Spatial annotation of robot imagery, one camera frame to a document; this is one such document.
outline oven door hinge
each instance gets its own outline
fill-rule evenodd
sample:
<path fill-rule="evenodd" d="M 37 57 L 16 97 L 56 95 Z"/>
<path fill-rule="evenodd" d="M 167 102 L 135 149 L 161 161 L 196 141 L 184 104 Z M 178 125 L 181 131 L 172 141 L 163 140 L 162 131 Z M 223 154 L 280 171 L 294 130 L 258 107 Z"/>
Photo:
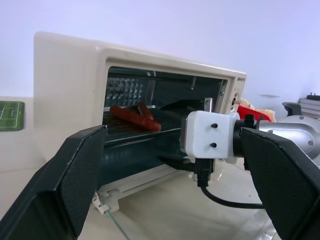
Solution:
<path fill-rule="evenodd" d="M 94 193 L 93 198 L 92 198 L 92 204 L 95 206 L 98 211 L 104 215 L 106 211 L 110 209 L 110 207 L 107 204 L 103 204 L 100 201 L 99 195 L 97 192 Z"/>

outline red object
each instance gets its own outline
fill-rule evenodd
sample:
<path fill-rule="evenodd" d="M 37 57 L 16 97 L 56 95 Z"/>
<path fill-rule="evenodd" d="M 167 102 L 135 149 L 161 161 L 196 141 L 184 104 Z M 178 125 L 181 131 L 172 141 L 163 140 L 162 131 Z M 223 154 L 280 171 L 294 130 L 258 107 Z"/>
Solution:
<path fill-rule="evenodd" d="M 146 104 L 144 102 L 139 102 L 138 103 L 138 110 L 141 113 L 142 116 L 145 116 L 148 119 L 153 120 L 154 116 L 152 116 L 150 110 L 147 108 Z"/>
<path fill-rule="evenodd" d="M 256 111 L 256 110 L 252 110 L 252 109 L 247 108 L 241 104 L 239 104 L 239 107 L 238 107 L 238 114 L 240 116 L 240 119 L 245 119 L 246 115 L 254 115 L 254 119 L 256 121 L 260 120 L 260 117 L 262 116 L 262 120 L 271 122 L 270 117 L 268 117 L 264 113 Z"/>
<path fill-rule="evenodd" d="M 160 131 L 161 130 L 161 124 L 158 123 L 155 120 L 151 120 L 145 116 L 139 115 L 133 111 L 130 111 L 125 108 L 121 108 L 118 106 L 112 106 L 110 107 L 110 112 L 112 115 L 128 121 L 130 123 L 139 125 L 140 127 L 143 127 L 145 129 L 148 129 L 150 131 Z"/>

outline sausage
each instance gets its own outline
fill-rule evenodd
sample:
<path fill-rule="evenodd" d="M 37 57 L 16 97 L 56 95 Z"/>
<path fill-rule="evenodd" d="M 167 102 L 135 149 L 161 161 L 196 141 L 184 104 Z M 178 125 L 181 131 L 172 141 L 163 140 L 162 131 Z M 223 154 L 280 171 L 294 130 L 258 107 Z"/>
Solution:
<path fill-rule="evenodd" d="M 146 118 L 151 120 L 154 119 L 154 116 L 151 114 L 150 110 L 147 108 L 146 104 L 143 101 L 139 102 L 137 107 L 142 116 L 145 116 Z"/>
<path fill-rule="evenodd" d="M 161 130 L 161 124 L 158 123 L 155 120 L 151 120 L 145 116 L 139 115 L 133 111 L 130 111 L 125 108 L 121 108 L 118 106 L 112 106 L 110 107 L 110 112 L 112 115 L 125 120 L 127 122 L 139 125 L 140 127 L 143 127 L 145 129 L 148 129 L 150 131 L 160 131 Z"/>

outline soccer field picture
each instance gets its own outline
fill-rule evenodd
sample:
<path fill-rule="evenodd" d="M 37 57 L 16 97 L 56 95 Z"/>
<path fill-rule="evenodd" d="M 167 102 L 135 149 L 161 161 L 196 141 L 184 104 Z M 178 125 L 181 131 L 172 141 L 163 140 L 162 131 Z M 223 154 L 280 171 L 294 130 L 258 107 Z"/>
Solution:
<path fill-rule="evenodd" d="M 25 103 L 0 101 L 0 132 L 18 131 L 24 128 Z"/>

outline black cable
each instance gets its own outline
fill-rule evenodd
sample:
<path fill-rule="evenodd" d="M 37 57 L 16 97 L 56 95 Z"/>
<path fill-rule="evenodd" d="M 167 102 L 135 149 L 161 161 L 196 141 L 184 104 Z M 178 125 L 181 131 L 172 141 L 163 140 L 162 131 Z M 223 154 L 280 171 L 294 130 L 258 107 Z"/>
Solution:
<path fill-rule="evenodd" d="M 211 192 L 209 192 L 207 187 L 205 186 L 202 186 L 201 190 L 204 193 L 204 195 L 206 195 L 212 201 L 227 207 L 238 208 L 238 209 L 265 209 L 264 206 L 259 203 L 242 203 L 242 202 L 233 202 L 233 201 L 223 200 L 221 198 L 218 198 L 212 195 Z"/>

